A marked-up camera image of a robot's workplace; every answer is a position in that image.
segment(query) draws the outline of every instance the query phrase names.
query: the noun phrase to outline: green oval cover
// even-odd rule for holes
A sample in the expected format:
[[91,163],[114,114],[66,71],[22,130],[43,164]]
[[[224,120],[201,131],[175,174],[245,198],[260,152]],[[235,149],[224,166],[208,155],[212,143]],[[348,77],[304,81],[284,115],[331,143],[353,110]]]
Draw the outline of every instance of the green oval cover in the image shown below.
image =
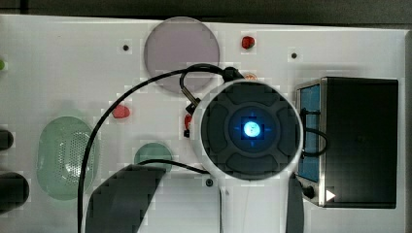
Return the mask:
[[[72,116],[59,117],[43,130],[37,155],[37,179],[50,197],[57,200],[77,197],[82,160],[90,134],[90,127]],[[97,171],[96,144],[94,141],[87,163],[85,190]]]

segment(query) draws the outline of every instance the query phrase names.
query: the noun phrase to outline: blue light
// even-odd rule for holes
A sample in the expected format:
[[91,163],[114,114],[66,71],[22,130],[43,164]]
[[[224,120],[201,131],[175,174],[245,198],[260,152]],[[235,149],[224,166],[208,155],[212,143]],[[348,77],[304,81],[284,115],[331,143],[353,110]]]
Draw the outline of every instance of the blue light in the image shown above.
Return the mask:
[[243,131],[248,137],[255,138],[260,134],[260,126],[253,121],[249,121],[243,126]]

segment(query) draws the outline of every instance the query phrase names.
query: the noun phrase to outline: black wire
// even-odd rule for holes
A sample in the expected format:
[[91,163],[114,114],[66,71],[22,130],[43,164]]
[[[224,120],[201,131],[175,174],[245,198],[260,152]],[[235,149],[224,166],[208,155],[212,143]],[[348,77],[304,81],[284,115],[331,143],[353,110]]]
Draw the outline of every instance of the black wire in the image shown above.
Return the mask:
[[185,72],[182,73],[179,79],[179,84],[180,84],[181,89],[185,88],[185,77],[190,72],[209,72],[209,73],[213,73],[217,75],[223,74],[223,70],[219,66],[206,64],[206,63],[199,63],[199,64],[191,65],[187,68]]
[[325,147],[324,147],[322,150],[316,151],[316,152],[306,152],[306,151],[303,151],[302,153],[303,153],[304,156],[307,156],[307,157],[316,157],[316,156],[319,156],[319,155],[325,153],[325,152],[329,149],[329,140],[327,139],[326,133],[321,132],[321,131],[319,131],[319,130],[317,130],[317,129],[313,129],[313,128],[304,128],[304,131],[305,131],[305,133],[306,133],[306,132],[310,132],[310,133],[317,134],[317,135],[319,135],[319,136],[321,136],[321,137],[323,137],[323,138],[325,139]]
[[150,163],[166,163],[166,164],[171,164],[171,165],[175,165],[175,166],[178,166],[178,167],[186,168],[186,169],[191,170],[191,171],[196,172],[196,173],[210,174],[205,170],[200,170],[200,169],[197,169],[197,168],[194,168],[194,167],[190,167],[190,166],[188,166],[186,164],[183,164],[183,163],[179,163],[179,162],[175,162],[175,161],[171,161],[171,160],[166,160],[166,159],[148,159],[148,160],[142,161],[138,164],[139,165],[146,165],[146,164],[150,164]]
[[140,89],[141,87],[143,87],[143,86],[145,86],[149,83],[156,82],[158,80],[161,80],[161,79],[164,79],[164,78],[167,78],[167,77],[170,77],[170,76],[182,74],[186,70],[187,69],[183,69],[183,70],[177,70],[177,71],[169,72],[169,73],[166,73],[166,74],[162,74],[162,75],[156,76],[154,78],[148,79],[148,80],[146,80],[142,83],[139,83],[136,86],[132,87],[127,92],[125,92],[125,94],[122,95],[118,100],[116,100],[115,103],[112,104],[112,106],[110,106],[110,108],[106,111],[106,113],[104,113],[104,115],[99,119],[96,126],[94,126],[93,131],[91,132],[90,137],[88,138],[87,146],[86,146],[86,149],[85,149],[85,154],[84,154],[83,161],[82,161],[82,168],[81,168],[81,172],[80,172],[80,177],[79,177],[79,187],[78,187],[78,233],[82,233],[83,192],[84,192],[86,166],[87,166],[87,162],[88,162],[88,157],[89,157],[91,147],[92,147],[93,142],[94,142],[94,138],[96,137],[97,132],[99,131],[100,127],[102,126],[104,120],[116,108],[116,106],[119,103],[121,103],[121,101],[123,101],[125,98],[127,98],[127,96],[129,96],[130,94],[132,94],[136,90]]

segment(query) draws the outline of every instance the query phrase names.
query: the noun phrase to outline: red button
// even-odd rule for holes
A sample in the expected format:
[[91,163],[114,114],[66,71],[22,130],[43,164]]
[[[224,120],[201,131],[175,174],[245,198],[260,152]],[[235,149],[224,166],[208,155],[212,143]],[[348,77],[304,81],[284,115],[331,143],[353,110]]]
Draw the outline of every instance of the red button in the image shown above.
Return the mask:
[[191,122],[191,115],[189,114],[185,115],[185,129],[190,128],[190,122]]
[[245,50],[250,49],[255,45],[255,39],[250,36],[246,36],[242,39],[242,48]]
[[112,115],[114,118],[126,118],[130,116],[130,110],[124,105],[119,104],[113,111]]

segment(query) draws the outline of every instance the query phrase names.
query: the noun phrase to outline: screw hole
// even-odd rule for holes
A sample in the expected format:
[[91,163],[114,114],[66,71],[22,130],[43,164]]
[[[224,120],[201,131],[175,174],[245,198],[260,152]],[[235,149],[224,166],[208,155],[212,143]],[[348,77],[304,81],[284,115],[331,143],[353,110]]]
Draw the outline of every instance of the screw hole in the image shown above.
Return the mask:
[[212,179],[206,180],[206,186],[213,186],[213,181],[212,181]]

